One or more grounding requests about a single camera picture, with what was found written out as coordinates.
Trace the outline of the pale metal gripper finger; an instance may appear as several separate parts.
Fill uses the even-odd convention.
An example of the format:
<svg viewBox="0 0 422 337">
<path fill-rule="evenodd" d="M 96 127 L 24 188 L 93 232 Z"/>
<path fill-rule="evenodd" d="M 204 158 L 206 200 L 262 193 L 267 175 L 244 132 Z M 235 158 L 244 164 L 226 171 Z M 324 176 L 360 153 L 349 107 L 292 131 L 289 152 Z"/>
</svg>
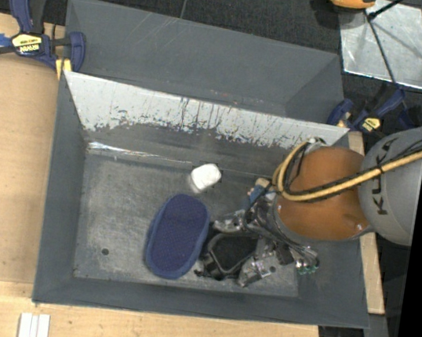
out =
<svg viewBox="0 0 422 337">
<path fill-rule="evenodd" d="M 224 215 L 213 222 L 213 229 L 219 232 L 235 234 L 241 232 L 243 228 L 243 219 L 241 216 Z"/>
<path fill-rule="evenodd" d="M 261 260 L 251 259 L 243 263 L 239 271 L 237 284 L 240 287 L 247 287 L 250 284 L 263 280 L 272 274 L 270 267 Z"/>
</svg>

